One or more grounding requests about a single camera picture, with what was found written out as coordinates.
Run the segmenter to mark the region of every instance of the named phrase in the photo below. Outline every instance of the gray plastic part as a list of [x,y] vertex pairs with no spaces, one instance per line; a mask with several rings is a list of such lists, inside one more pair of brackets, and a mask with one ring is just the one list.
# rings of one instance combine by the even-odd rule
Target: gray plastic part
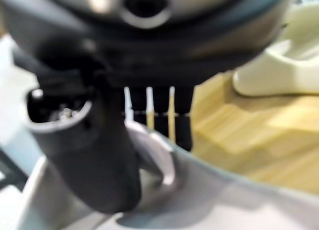
[[45,158],[24,191],[12,230],[317,230],[319,198],[253,183],[175,149],[171,185],[141,171],[143,197],[132,212],[87,208],[55,177]]

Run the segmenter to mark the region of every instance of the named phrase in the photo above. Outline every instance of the white object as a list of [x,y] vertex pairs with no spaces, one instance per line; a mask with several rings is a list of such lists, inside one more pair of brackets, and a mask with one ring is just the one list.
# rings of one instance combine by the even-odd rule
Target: white object
[[291,9],[288,26],[265,52],[233,77],[245,96],[319,94],[319,4]]

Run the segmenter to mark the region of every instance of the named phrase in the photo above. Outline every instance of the metal prong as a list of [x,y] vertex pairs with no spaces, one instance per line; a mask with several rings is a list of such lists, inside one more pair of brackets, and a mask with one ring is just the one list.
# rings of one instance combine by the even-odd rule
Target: metal prong
[[43,99],[43,90],[36,89],[36,90],[32,91],[31,95],[32,95],[32,98],[36,101],[42,100]]

